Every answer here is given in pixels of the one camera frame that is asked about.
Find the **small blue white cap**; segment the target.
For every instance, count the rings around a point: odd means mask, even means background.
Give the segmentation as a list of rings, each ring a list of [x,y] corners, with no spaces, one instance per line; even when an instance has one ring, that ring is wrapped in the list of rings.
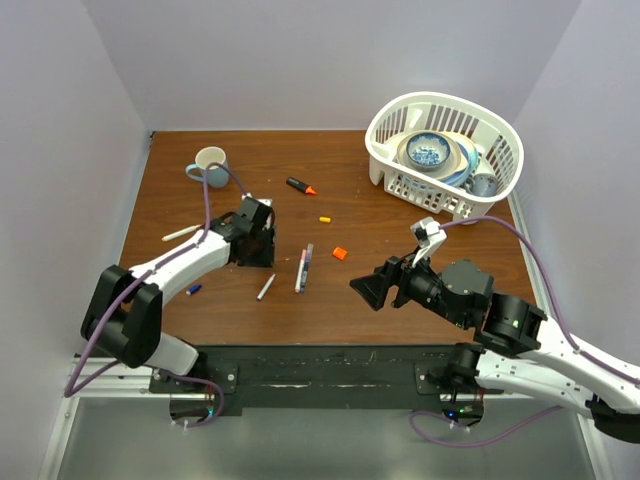
[[[199,292],[201,288],[202,288],[202,285],[201,285],[201,284],[192,285],[191,287],[189,287],[189,288],[187,289],[186,294],[187,294],[188,296],[192,296],[192,295],[194,295],[195,293]]]

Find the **orange highlighter cap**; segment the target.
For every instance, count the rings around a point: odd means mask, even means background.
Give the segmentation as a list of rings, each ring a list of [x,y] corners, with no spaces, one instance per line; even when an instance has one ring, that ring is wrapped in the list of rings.
[[[344,260],[347,254],[348,252],[341,247],[336,247],[332,252],[332,255],[339,260]]]

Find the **grey pen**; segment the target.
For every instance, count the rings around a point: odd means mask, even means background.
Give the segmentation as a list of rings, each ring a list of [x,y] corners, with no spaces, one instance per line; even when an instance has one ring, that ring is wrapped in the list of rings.
[[[262,301],[264,296],[266,295],[266,293],[268,292],[268,290],[270,289],[271,285],[273,284],[274,280],[276,278],[276,273],[273,273],[270,275],[270,277],[266,280],[265,284],[263,285],[263,287],[261,288],[261,290],[259,291],[259,293],[256,295],[256,300],[257,301]]]

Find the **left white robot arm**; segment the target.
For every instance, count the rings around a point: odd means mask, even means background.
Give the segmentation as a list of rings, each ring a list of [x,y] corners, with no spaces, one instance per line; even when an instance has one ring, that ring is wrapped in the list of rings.
[[[202,276],[230,264],[271,268],[275,211],[270,199],[245,196],[238,209],[209,219],[189,240],[147,263],[112,265],[98,280],[81,325],[88,348],[130,367],[172,373],[185,392],[207,380],[204,354],[162,328],[164,307]]]

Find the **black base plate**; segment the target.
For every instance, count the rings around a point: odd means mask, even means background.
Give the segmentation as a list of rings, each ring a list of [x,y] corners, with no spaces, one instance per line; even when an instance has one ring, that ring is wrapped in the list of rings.
[[[209,345],[194,381],[166,374],[149,384],[174,402],[206,391],[224,393],[223,412],[248,408],[400,409],[439,412],[444,395],[481,391],[471,361],[479,352],[461,345]]]

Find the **grey cup in basket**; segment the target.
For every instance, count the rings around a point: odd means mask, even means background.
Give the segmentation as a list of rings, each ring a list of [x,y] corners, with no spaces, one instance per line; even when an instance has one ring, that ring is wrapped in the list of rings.
[[[466,190],[477,197],[492,197],[498,190],[498,178],[490,173],[475,174],[468,180]]]

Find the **white pink pen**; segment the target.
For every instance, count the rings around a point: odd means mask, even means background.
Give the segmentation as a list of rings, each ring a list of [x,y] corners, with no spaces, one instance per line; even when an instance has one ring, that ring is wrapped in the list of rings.
[[[305,261],[306,261],[306,254],[307,254],[307,250],[306,250],[306,248],[303,248],[302,251],[301,251],[300,260],[299,260],[297,273],[296,273],[295,284],[294,284],[294,292],[296,294],[300,293],[300,291],[301,291],[302,274],[303,274],[303,271],[304,271],[304,265],[305,265]]]

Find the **stacked plates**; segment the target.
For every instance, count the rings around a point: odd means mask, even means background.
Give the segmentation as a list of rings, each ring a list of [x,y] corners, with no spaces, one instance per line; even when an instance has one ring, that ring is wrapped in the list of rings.
[[[425,131],[422,130],[406,135],[396,146],[395,160],[414,172],[422,174],[430,179],[438,180],[448,186],[461,187],[471,176],[472,171],[478,166],[479,153],[475,144],[466,137],[454,132],[437,132],[443,135],[450,144],[451,154],[448,160],[439,168],[433,171],[422,171],[409,164],[406,156],[405,146],[410,136]]]

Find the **blue patterned bowl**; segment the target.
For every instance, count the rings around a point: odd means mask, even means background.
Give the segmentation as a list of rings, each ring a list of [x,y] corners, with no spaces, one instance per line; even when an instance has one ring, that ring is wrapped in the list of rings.
[[[433,171],[448,160],[451,147],[443,135],[425,131],[410,136],[405,151],[411,166],[422,171]]]

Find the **white plastic dish basket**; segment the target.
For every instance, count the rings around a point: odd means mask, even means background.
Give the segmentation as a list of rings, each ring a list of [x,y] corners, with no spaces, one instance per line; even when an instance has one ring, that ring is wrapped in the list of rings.
[[[373,184],[455,220],[486,214],[514,190],[524,148],[497,114],[459,97],[415,92],[385,105],[365,134]]]

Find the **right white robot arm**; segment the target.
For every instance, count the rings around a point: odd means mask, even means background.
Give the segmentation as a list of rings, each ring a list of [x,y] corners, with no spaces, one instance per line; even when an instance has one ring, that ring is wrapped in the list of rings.
[[[493,277],[468,260],[435,272],[429,260],[391,257],[373,273],[350,281],[373,309],[384,306],[391,287],[393,307],[413,301],[463,330],[445,367],[429,382],[456,395],[500,390],[553,402],[594,422],[616,440],[639,441],[639,370],[623,365],[617,377],[571,347],[559,324],[520,297],[500,293]]]

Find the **black orange highlighter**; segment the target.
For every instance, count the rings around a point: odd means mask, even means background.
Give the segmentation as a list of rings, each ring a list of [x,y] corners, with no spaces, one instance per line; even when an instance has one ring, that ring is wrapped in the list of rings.
[[[296,179],[294,177],[288,177],[286,180],[286,184],[296,189],[297,191],[305,194],[305,195],[316,195],[316,190],[309,184]]]

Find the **white yellow pen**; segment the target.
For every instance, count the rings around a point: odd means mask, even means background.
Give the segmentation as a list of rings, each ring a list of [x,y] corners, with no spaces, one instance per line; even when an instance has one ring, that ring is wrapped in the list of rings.
[[[175,231],[175,232],[169,233],[167,235],[164,235],[161,238],[161,241],[162,242],[170,242],[172,240],[175,240],[175,239],[178,239],[178,238],[183,237],[185,235],[188,235],[188,234],[191,234],[193,232],[196,232],[200,228],[201,228],[201,226],[198,225],[198,224],[191,225],[191,226],[185,227],[183,229],[180,229],[178,231]]]

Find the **dark blue pen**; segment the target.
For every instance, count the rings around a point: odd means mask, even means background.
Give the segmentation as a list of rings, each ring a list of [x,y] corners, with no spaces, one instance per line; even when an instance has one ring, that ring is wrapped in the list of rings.
[[[307,245],[305,261],[304,261],[303,270],[301,274],[300,293],[305,292],[305,289],[308,283],[308,275],[309,275],[310,263],[313,255],[313,249],[314,249],[314,244],[309,243]]]

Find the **light blue mug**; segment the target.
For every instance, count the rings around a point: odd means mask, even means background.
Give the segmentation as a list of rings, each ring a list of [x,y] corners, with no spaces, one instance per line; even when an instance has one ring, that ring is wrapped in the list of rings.
[[[223,188],[229,181],[226,152],[217,146],[201,149],[194,162],[185,168],[188,178],[205,182],[212,188]]]

